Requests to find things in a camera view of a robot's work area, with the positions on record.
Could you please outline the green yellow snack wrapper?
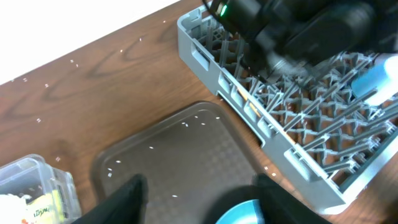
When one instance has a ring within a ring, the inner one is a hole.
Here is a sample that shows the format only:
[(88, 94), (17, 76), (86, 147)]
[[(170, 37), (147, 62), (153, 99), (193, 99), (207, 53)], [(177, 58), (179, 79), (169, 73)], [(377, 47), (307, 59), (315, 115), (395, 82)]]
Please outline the green yellow snack wrapper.
[(26, 214), (21, 220), (22, 224), (64, 223), (68, 218), (58, 190), (53, 190), (34, 200), (30, 195), (23, 195), (22, 198), (26, 203)]

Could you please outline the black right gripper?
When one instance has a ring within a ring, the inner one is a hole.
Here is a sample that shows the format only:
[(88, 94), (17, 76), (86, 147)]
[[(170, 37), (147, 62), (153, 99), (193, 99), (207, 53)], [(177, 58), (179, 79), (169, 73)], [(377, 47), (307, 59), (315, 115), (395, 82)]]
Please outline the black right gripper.
[(322, 70), (319, 63), (336, 54), (329, 36), (316, 32), (299, 32), (291, 37), (262, 31), (242, 34), (249, 44), (242, 61), (250, 72), (268, 83), (288, 77), (315, 78)]

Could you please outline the light blue cup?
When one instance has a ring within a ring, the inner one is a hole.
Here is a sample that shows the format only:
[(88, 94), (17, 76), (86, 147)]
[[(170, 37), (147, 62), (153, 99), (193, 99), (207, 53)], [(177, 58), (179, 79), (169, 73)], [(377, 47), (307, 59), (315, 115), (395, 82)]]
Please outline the light blue cup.
[(397, 93), (397, 54), (382, 56), (375, 66), (351, 82), (355, 97), (360, 98), (369, 91), (377, 93), (365, 100), (370, 106), (379, 106)]

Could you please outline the white tissue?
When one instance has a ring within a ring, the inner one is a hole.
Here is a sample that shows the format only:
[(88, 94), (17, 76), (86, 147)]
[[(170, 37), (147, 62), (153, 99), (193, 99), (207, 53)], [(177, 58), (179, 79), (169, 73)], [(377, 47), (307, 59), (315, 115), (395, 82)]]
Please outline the white tissue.
[(26, 224), (32, 221), (27, 201), (32, 197), (1, 194), (1, 224)]

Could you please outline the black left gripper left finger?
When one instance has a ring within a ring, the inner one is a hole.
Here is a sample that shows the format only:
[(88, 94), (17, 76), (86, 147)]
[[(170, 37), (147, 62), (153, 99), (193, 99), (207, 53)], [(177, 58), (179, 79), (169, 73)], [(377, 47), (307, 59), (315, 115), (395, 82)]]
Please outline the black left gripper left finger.
[(148, 195), (147, 179), (137, 174), (73, 224), (142, 224)]

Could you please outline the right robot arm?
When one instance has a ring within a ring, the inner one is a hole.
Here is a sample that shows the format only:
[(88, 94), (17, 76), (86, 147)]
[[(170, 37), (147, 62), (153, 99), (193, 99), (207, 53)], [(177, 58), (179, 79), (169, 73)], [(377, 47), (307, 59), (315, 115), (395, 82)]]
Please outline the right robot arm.
[(341, 53), (397, 53), (397, 0), (215, 0), (206, 10), (248, 44), (240, 59), (251, 75), (320, 75)]

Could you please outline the blue plate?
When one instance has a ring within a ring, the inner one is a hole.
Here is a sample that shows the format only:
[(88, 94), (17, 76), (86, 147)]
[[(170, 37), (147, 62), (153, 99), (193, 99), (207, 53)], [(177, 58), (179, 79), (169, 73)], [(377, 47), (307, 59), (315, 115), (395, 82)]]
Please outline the blue plate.
[(225, 212), (216, 224), (265, 224), (259, 200), (241, 202)]

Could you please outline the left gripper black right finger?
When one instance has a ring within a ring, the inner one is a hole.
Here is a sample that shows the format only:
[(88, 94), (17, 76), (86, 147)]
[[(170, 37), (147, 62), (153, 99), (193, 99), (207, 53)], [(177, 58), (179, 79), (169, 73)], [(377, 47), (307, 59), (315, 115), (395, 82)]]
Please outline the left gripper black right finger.
[(288, 193), (268, 175), (257, 175), (253, 184), (256, 187), (259, 206), (266, 223), (331, 224)]

